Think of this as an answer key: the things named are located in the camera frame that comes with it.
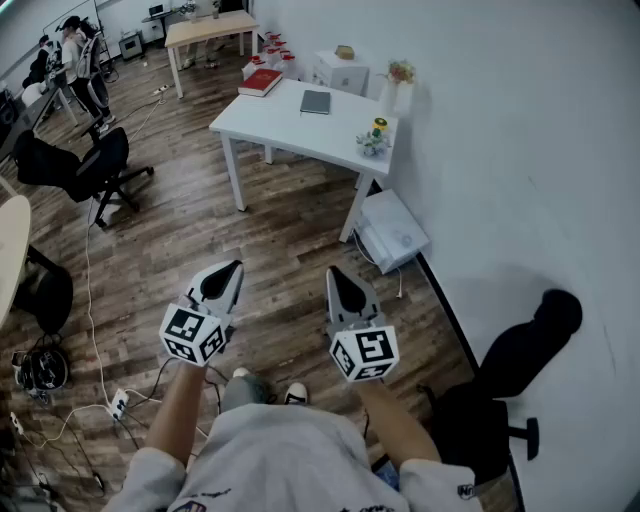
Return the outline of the white box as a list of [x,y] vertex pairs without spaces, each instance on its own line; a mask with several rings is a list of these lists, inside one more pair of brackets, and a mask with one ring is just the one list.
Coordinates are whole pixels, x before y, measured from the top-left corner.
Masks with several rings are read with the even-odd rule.
[[382,274],[396,270],[430,244],[430,239],[391,189],[368,196],[355,231]]

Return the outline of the person's left forearm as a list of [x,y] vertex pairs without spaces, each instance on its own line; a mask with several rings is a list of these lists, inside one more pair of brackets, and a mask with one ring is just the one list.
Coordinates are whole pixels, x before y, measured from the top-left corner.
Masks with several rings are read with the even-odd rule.
[[181,363],[147,432],[144,447],[187,467],[194,445],[206,369]]

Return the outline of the person's left leg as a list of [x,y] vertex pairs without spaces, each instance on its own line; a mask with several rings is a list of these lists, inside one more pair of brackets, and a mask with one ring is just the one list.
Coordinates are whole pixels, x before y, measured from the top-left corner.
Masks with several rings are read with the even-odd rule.
[[225,413],[249,404],[266,404],[271,396],[270,385],[244,367],[237,368],[228,381],[220,400],[220,412]]

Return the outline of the black standing desk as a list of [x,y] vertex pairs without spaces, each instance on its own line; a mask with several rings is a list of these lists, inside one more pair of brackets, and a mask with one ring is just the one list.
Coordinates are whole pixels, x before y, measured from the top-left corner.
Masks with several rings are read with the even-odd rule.
[[158,48],[165,44],[167,37],[167,25],[166,20],[176,12],[174,8],[164,8],[163,5],[158,4],[149,8],[149,15],[142,19],[143,23],[155,23],[159,22],[162,30],[162,36],[156,40],[156,46]]

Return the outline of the person's right forearm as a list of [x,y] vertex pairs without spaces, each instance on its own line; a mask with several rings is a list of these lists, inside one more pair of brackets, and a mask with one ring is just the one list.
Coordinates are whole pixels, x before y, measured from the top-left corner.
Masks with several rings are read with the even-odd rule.
[[396,469],[411,460],[440,462],[431,436],[380,380],[354,385],[371,427]]

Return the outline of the small grey cabinet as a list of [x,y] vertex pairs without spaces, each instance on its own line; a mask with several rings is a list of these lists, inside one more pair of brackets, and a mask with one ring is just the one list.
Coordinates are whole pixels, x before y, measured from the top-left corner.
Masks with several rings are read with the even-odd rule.
[[129,61],[144,55],[142,32],[130,31],[121,36],[119,40],[120,55],[124,61]]

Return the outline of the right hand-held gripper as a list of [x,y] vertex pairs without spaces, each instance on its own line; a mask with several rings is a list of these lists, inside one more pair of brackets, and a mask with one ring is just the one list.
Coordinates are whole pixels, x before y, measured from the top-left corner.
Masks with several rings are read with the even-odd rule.
[[[351,271],[330,266],[326,298],[329,355],[342,375],[351,383],[384,378],[399,363],[399,349],[394,327],[379,313],[373,286]],[[345,320],[345,315],[373,316]]]

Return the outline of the dark desk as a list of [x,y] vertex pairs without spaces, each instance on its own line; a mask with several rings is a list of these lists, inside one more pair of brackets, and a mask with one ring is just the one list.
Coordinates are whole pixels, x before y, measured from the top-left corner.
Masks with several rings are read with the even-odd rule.
[[17,138],[26,130],[36,132],[37,127],[41,124],[45,111],[58,98],[62,103],[64,110],[69,117],[72,125],[76,127],[78,121],[67,101],[63,91],[57,85],[52,90],[46,92],[41,98],[34,102],[30,107],[26,108],[12,125],[8,135],[0,146],[0,164],[4,162],[13,150]]

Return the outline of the light wood table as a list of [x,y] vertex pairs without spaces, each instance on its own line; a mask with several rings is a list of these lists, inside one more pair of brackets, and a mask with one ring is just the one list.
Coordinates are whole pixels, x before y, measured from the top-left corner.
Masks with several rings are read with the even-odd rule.
[[240,40],[240,54],[244,54],[244,34],[251,33],[252,55],[258,54],[258,22],[245,10],[222,13],[218,18],[205,16],[195,21],[172,24],[165,39],[174,86],[178,99],[184,97],[180,83],[178,50],[191,43],[205,42],[208,39],[237,34]]

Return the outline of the white water dispenser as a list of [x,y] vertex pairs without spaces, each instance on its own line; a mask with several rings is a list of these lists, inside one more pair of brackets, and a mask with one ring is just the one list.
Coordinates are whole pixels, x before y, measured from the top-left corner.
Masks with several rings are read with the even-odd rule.
[[311,82],[362,96],[369,67],[355,60],[344,60],[331,51],[317,51],[311,67]]

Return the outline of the grey notebook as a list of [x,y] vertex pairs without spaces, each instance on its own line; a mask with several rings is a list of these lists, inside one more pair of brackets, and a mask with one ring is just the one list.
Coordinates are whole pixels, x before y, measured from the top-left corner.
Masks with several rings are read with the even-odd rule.
[[331,94],[329,92],[305,90],[300,112],[329,115],[331,112]]

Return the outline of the black office chair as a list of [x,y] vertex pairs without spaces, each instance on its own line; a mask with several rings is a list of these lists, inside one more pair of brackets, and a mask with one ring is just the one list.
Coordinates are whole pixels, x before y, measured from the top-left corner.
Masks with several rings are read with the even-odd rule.
[[505,400],[524,392],[579,330],[582,319],[578,298],[549,289],[529,322],[496,338],[471,381],[441,396],[426,385],[419,387],[431,405],[431,436],[443,463],[471,469],[481,485],[506,472],[510,439],[526,441],[529,461],[537,457],[538,419],[527,418],[524,428],[510,426]]
[[82,158],[44,142],[27,130],[17,138],[11,156],[21,183],[60,188],[76,203],[98,200],[94,224],[100,228],[106,226],[103,213],[113,195],[137,212],[139,205],[122,186],[142,174],[155,173],[150,166],[127,171],[129,140],[121,127],[99,138]]

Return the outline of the group of clear water jugs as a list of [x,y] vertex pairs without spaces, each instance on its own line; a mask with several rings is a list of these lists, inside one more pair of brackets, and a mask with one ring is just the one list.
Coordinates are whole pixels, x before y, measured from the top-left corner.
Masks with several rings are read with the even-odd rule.
[[279,71],[284,78],[301,80],[296,56],[289,50],[281,33],[272,31],[265,33],[262,50],[256,56],[252,56],[242,68],[243,79],[248,79],[259,69]]

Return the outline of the red hardcover book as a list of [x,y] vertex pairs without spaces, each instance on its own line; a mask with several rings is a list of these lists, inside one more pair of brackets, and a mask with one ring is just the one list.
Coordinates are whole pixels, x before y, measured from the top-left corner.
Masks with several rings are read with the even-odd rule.
[[264,97],[283,78],[283,73],[272,69],[258,69],[248,77],[239,87],[241,95]]

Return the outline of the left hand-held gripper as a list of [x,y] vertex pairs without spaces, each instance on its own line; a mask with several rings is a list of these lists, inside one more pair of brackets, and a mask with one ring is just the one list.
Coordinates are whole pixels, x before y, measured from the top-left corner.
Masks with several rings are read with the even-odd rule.
[[159,337],[173,357],[206,366],[231,340],[231,310],[244,278],[240,260],[216,263],[198,272],[176,303],[170,303]]

